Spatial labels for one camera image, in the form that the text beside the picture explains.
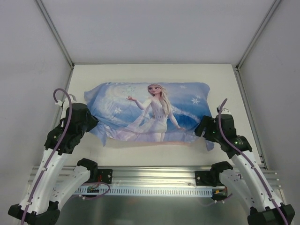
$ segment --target printed female character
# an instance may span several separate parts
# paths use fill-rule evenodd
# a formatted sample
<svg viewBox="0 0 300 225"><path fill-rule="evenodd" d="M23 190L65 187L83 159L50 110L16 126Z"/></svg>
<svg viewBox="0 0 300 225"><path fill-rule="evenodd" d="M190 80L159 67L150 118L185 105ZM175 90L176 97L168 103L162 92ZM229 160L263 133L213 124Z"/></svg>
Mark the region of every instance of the printed female character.
<svg viewBox="0 0 300 225"><path fill-rule="evenodd" d="M127 100L134 101L137 107L143 110L143 113L135 122L127 126L127 130L135 132L135 135L130 135L126 140L162 142L167 131L168 118L177 129L185 130L185 128L178 125L172 113L171 103L167 97L165 88L153 83L148 86L148 92L151 96L144 103L139 102L132 96L127 97ZM152 118L140 126L150 107L152 108Z"/></svg>

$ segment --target character's hand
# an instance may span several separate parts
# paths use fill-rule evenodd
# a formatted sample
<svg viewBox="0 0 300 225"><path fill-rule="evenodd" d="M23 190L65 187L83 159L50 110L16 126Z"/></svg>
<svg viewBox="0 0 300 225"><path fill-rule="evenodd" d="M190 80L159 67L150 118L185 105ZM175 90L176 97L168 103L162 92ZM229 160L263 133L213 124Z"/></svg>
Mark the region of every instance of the character's hand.
<svg viewBox="0 0 300 225"><path fill-rule="evenodd" d="M136 99L131 97L131 96L128 96L126 99L129 100L129 101L136 101Z"/></svg>

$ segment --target character's face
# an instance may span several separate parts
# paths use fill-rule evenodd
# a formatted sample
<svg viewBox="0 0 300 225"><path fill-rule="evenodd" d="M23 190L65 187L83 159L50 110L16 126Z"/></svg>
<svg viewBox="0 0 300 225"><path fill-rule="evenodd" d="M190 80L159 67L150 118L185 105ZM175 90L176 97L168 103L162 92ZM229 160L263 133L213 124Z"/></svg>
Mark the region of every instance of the character's face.
<svg viewBox="0 0 300 225"><path fill-rule="evenodd" d="M151 85L151 86L149 86L148 91L151 94L155 95L155 94L159 94L161 92L161 88L158 86Z"/></svg>

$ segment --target cartoon princess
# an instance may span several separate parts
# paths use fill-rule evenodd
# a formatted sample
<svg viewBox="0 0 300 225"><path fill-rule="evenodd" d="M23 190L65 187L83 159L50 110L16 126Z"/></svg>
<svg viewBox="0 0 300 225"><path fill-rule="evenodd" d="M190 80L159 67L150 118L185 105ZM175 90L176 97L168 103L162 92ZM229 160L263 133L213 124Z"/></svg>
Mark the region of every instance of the cartoon princess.
<svg viewBox="0 0 300 225"><path fill-rule="evenodd" d="M153 83L150 84L147 89L151 96L144 103L141 103L132 96L127 97L127 100L135 102L137 107L143 110L143 113L125 128L125 130L127 130L127 135L122 135L119 132L118 136L122 140L162 142L167 131L168 118L177 129L185 130L185 128L178 125L178 122L172 113L171 103L167 97L165 88L159 84ZM152 108L152 118L148 119L146 118L146 115L150 107Z"/></svg>

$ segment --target pillowcase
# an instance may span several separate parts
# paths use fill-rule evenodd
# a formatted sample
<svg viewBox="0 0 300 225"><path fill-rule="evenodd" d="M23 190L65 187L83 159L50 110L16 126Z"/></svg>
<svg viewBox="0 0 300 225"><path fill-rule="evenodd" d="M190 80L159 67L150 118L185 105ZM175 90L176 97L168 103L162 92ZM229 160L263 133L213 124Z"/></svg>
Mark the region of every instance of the pillowcase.
<svg viewBox="0 0 300 225"><path fill-rule="evenodd" d="M107 82L84 93L88 109L98 118L90 132L105 146L108 137L133 142L192 143L204 115L210 88L205 83ZM214 144L207 141L208 150Z"/></svg>

